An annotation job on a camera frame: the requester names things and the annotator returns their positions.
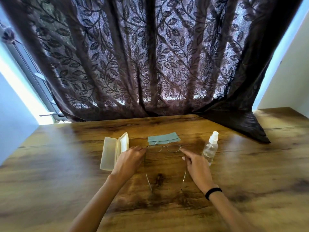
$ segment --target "wood grain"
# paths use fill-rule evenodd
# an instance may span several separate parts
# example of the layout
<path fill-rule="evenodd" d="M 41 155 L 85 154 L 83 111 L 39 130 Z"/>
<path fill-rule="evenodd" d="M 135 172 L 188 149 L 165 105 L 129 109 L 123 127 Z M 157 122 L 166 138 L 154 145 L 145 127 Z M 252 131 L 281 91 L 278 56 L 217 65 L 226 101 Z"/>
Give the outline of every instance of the wood grain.
<path fill-rule="evenodd" d="M 211 171 L 227 197 L 265 231 L 306 231 L 309 119 L 291 109 L 256 115 L 271 144 L 196 115 L 40 126 L 0 167 L 0 231 L 64 231 L 106 180 L 99 169 L 105 136 L 128 132 L 130 146 L 147 146 L 148 136 L 174 131 L 197 153 L 218 131 Z M 98 231 L 228 231 L 190 177 L 182 184 L 181 156 L 148 153 Z"/>

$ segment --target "hand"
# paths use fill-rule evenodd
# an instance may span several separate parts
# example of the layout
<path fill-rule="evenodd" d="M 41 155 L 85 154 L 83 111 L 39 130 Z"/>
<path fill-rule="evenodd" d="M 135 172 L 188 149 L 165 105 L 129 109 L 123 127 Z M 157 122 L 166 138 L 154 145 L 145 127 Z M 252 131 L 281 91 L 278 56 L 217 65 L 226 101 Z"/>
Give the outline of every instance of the hand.
<path fill-rule="evenodd" d="M 180 151 L 186 155 L 185 159 L 187 161 L 188 171 L 194 183 L 204 195 L 211 188 L 217 187 L 212 180 L 208 161 L 203 156 L 197 155 L 184 148 L 180 148 Z"/>
<path fill-rule="evenodd" d="M 145 153 L 146 148 L 140 146 L 131 147 L 122 152 L 110 176 L 114 177 L 120 184 L 125 184 L 136 173 Z"/>

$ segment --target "brown curtain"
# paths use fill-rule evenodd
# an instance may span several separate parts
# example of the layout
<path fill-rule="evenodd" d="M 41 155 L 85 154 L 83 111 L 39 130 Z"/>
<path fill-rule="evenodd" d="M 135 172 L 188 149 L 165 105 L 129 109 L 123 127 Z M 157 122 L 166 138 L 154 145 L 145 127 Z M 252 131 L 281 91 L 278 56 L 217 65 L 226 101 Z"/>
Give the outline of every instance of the brown curtain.
<path fill-rule="evenodd" d="M 252 104 L 301 0 L 1 1 L 68 118 L 198 113 L 269 142 Z"/>

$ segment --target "forearm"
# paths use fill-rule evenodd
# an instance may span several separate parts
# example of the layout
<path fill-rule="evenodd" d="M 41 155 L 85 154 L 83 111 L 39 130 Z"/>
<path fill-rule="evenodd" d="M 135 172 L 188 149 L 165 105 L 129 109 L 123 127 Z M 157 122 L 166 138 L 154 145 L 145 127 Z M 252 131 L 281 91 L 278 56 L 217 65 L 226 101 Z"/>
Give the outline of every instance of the forearm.
<path fill-rule="evenodd" d="M 103 186 L 74 219 L 68 232 L 95 232 L 123 183 L 109 175 Z"/>
<path fill-rule="evenodd" d="M 230 203 L 222 192 L 212 193 L 209 200 L 219 211 L 232 232 L 260 232 Z"/>

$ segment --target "clear spray bottle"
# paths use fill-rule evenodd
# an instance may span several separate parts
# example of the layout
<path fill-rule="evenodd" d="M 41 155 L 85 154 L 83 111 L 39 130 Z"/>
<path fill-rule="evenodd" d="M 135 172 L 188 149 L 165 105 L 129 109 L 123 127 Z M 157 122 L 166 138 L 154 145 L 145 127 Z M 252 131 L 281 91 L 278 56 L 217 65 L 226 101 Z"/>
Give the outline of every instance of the clear spray bottle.
<path fill-rule="evenodd" d="M 205 147 L 203 149 L 202 155 L 205 159 L 207 159 L 209 166 L 211 165 L 212 161 L 214 160 L 214 155 L 218 150 L 218 132 L 214 131 L 211 137 L 209 138 L 208 143 L 205 143 Z"/>

